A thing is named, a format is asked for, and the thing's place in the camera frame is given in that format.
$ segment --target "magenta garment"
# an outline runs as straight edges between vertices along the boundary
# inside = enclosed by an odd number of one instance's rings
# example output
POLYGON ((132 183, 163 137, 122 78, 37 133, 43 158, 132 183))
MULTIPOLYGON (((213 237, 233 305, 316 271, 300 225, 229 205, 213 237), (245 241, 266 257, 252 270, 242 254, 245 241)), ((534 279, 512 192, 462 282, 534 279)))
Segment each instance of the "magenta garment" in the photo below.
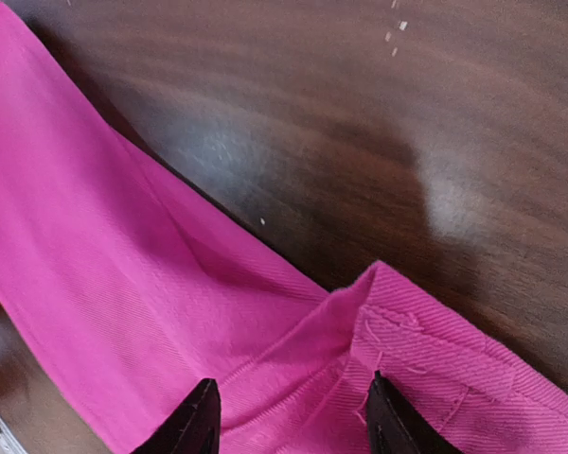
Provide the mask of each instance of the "magenta garment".
POLYGON ((0 301, 116 453, 200 378, 222 452, 368 452, 380 369, 465 453, 568 453, 568 396, 384 265, 328 294, 99 117, 0 4, 0 301))

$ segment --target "pink fabric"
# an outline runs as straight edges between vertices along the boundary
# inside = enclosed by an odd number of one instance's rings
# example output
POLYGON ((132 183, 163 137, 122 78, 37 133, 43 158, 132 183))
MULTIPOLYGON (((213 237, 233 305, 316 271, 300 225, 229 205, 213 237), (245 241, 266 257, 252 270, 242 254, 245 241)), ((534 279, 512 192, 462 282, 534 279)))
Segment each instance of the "pink fabric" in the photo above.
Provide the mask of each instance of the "pink fabric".
POLYGON ((380 369, 466 453, 568 453, 568 396, 383 263, 331 294, 111 130, 0 4, 0 301, 115 453, 219 380, 223 453, 367 453, 380 369))

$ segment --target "dark wood surface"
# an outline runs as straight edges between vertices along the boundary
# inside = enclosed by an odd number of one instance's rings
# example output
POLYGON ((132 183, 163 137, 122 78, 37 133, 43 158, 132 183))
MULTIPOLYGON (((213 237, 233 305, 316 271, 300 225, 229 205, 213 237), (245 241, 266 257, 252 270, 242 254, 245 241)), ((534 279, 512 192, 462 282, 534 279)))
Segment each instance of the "dark wood surface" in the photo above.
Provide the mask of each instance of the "dark wood surface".
MULTIPOLYGON (((382 259, 568 392, 568 2, 7 3, 318 283, 382 259)), ((1 309, 0 411, 32 454, 105 450, 1 309)))

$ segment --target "brown tabletop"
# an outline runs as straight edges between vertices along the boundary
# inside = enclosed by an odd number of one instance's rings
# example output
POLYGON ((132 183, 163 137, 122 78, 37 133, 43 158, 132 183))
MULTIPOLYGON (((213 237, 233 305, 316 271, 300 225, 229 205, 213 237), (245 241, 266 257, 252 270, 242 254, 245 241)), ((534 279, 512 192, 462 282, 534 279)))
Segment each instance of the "brown tabletop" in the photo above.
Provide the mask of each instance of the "brown tabletop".
MULTIPOLYGON (((7 3, 319 284, 379 258, 568 392, 568 2, 7 3)), ((1 308, 0 411, 31 454, 106 451, 1 308)))

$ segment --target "wooden table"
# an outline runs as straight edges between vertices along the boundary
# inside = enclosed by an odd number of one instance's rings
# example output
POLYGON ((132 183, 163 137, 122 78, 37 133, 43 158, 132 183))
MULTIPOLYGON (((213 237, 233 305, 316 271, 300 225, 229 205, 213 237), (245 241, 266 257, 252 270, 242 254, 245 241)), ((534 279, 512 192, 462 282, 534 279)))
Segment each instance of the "wooden table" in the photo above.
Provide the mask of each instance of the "wooden table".
MULTIPOLYGON (((568 2, 7 3, 318 283, 382 259, 568 392, 568 2)), ((0 411, 31 454, 106 451, 1 308, 0 411)))

